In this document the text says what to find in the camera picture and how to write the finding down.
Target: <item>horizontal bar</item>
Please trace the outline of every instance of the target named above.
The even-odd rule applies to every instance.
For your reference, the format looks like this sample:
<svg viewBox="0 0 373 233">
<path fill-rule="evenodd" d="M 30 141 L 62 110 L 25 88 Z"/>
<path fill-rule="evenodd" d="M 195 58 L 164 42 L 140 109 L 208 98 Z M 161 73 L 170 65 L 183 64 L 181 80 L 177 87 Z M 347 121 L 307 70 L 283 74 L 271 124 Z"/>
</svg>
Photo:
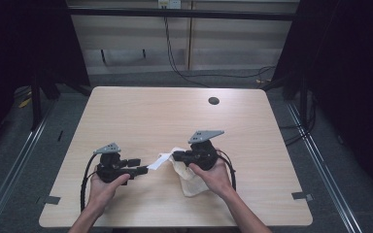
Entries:
<svg viewBox="0 0 373 233">
<path fill-rule="evenodd" d="M 23 8 L 28 14 L 68 14 L 74 16 L 113 16 L 113 17 L 196 17 L 196 18 L 231 18 L 293 21 L 296 14 L 291 13 L 256 13 L 256 12 L 225 12 L 225 11 L 199 11 L 178 9 L 126 9 L 126 8 Z"/>
</svg>

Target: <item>person's right hand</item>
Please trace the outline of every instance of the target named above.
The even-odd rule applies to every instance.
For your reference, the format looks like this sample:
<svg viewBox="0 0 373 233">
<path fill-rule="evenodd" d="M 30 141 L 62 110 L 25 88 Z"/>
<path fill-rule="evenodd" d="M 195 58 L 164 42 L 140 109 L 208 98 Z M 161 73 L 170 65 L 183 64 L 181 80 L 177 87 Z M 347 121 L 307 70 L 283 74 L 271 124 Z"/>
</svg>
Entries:
<svg viewBox="0 0 373 233">
<path fill-rule="evenodd" d="M 208 171 L 202 170 L 198 165 L 193 163 L 189 164 L 189 168 L 201 177 L 207 186 L 221 198 L 224 198 L 226 193 L 233 189 L 226 171 L 226 164 L 220 158 L 214 167 Z"/>
</svg>

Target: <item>wooden table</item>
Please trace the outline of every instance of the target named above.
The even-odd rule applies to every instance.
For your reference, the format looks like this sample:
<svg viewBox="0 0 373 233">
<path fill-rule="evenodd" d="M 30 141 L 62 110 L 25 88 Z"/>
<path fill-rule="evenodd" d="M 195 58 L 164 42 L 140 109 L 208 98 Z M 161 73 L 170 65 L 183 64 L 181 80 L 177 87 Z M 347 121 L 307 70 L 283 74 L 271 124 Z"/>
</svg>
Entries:
<svg viewBox="0 0 373 233">
<path fill-rule="evenodd" d="M 217 105 L 210 97 L 219 98 Z M 94 150 L 112 142 L 121 159 L 143 165 L 174 147 L 189 149 L 196 130 L 224 130 L 211 139 L 236 170 L 237 191 L 267 225 L 308 225 L 312 216 L 268 99 L 262 90 L 227 88 L 96 87 L 67 151 L 51 196 L 41 214 L 44 227 L 69 227 L 80 214 L 85 167 Z M 99 162 L 97 156 L 92 168 Z M 158 170 L 118 188 L 95 226 L 234 226 L 227 207 L 213 192 L 184 197 L 178 174 L 167 161 Z"/>
</svg>

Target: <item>hand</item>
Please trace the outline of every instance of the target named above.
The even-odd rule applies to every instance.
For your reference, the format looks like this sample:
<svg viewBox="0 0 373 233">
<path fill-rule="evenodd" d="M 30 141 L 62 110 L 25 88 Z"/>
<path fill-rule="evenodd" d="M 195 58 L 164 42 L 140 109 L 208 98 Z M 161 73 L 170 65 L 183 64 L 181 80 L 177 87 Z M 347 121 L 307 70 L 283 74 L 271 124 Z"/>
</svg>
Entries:
<svg viewBox="0 0 373 233">
<path fill-rule="evenodd" d="M 198 165 L 193 163 L 189 164 L 189 168 L 201 177 L 205 184 L 222 199 L 227 191 L 233 189 L 226 171 L 226 164 L 220 158 L 214 167 L 208 171 L 202 170 Z"/>
<path fill-rule="evenodd" d="M 115 196 L 117 188 L 128 181 L 129 178 L 129 174 L 124 174 L 116 178 L 111 183 L 104 183 L 99 176 L 94 173 L 90 179 L 90 193 L 89 200 L 87 202 L 88 205 L 97 210 L 97 212 L 99 212 L 98 214 L 101 216 L 104 213 L 105 208 Z"/>
</svg>

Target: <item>table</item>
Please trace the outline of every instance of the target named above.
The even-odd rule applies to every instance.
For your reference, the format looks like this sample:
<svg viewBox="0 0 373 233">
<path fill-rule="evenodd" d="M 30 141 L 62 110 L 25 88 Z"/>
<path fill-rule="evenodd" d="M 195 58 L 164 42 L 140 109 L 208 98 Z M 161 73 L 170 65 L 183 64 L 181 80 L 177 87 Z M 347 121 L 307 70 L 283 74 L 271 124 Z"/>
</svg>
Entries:
<svg viewBox="0 0 373 233">
<path fill-rule="evenodd" d="M 217 97 L 217 105 L 209 98 Z M 93 89 L 51 196 L 41 214 L 43 227 L 70 227 L 80 214 L 80 189 L 92 152 L 112 142 L 121 159 L 153 163 L 161 152 L 189 149 L 196 130 L 224 130 L 211 139 L 236 170 L 237 192 L 267 225 L 308 225 L 305 199 L 265 92 L 256 89 L 107 87 Z M 92 167 L 99 162 L 97 156 Z M 119 187 L 95 226 L 218 227 L 236 225 L 211 191 L 184 197 L 178 175 L 167 161 L 158 170 Z"/>
</svg>

